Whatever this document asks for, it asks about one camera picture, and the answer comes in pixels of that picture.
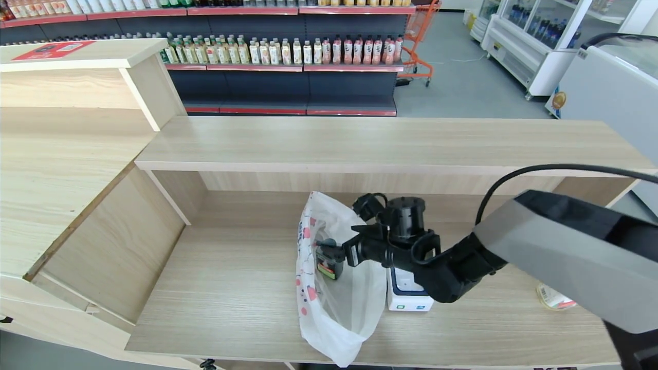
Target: plastic bag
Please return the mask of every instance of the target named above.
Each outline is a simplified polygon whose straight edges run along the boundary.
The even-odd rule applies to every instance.
[[[349,207],[312,192],[297,235],[297,308],[302,337],[340,367],[354,361],[377,327],[386,302],[386,269],[374,261],[345,266],[338,280],[317,273],[315,241],[339,245],[365,225]]]

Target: shopping basket cart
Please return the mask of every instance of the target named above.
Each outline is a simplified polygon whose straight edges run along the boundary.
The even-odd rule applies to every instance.
[[[418,57],[416,49],[425,38],[425,32],[432,24],[434,13],[439,11],[441,7],[440,0],[432,0],[427,5],[417,5],[416,12],[409,16],[407,19],[407,29],[405,30],[405,40],[413,42],[411,49],[403,46],[402,50],[409,56],[403,58],[403,65],[405,70],[397,75],[400,79],[413,79],[413,78],[427,78],[425,86],[430,85],[434,68],[429,63],[423,61]],[[418,65],[422,65],[428,69],[427,73],[418,73]]]

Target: gray floor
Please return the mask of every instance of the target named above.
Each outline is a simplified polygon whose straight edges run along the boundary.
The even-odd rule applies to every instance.
[[[434,65],[428,88],[424,80],[395,90],[400,117],[549,119],[544,101],[527,102],[523,87],[468,36],[461,13],[438,13],[418,53]],[[620,210],[651,218],[629,196]],[[158,370],[74,348],[32,340],[8,332],[0,336],[0,369]]]

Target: chest freezer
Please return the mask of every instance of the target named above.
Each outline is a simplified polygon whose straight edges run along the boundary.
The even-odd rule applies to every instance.
[[[546,109],[558,119],[601,120],[658,165],[658,38],[603,34],[584,43]],[[658,186],[633,191],[658,215]]]

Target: wooden countertop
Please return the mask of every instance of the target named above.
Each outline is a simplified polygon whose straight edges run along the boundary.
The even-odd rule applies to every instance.
[[[37,49],[43,43],[0,47],[0,72],[31,70],[131,68],[158,53],[166,39],[97,40],[58,59],[12,61],[15,57]]]
[[[126,347],[184,357],[325,362],[301,337],[296,228],[308,193],[209,192],[153,289]],[[354,195],[337,198],[352,202]],[[473,215],[460,196],[426,196],[425,222],[452,246]],[[509,197],[494,196],[491,208]],[[454,304],[385,311],[358,364],[466,368],[618,363],[600,319],[581,307],[550,311],[538,282],[513,266]]]
[[[543,163],[655,168],[602,122],[370,117],[177,117],[136,163],[177,171],[477,175]]]
[[[84,218],[155,136],[134,119],[130,109],[2,108],[0,272],[25,275]]]

